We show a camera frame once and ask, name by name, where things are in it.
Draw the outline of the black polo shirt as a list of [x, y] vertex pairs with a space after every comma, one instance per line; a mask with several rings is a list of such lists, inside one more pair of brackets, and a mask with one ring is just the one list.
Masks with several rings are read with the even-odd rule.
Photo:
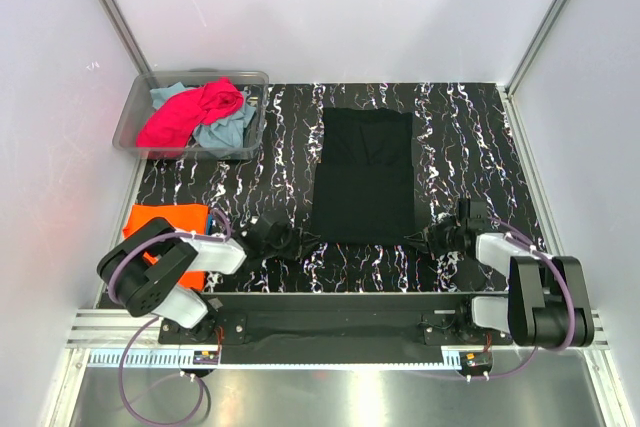
[[416, 232], [412, 115], [329, 108], [322, 120], [310, 232], [328, 243], [403, 244]]

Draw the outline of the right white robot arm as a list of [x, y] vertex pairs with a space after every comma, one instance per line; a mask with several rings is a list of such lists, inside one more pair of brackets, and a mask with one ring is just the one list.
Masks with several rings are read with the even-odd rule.
[[474, 293], [456, 309], [451, 329], [466, 343], [504, 334], [521, 347], [586, 348], [596, 327], [580, 261], [540, 251], [481, 201], [458, 201], [457, 211], [406, 237], [434, 257], [462, 253], [501, 274], [507, 293]]

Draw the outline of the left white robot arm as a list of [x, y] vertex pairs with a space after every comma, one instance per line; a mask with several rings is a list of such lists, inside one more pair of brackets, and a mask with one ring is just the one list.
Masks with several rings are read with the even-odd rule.
[[229, 276], [270, 258], [298, 261], [320, 243], [317, 235], [293, 227], [276, 212], [252, 218], [238, 231], [224, 214], [214, 215], [225, 228], [218, 237], [155, 217], [114, 247], [97, 265], [111, 301], [134, 318], [161, 317], [182, 338], [205, 344], [221, 334], [219, 308], [196, 289], [182, 286], [184, 274]]

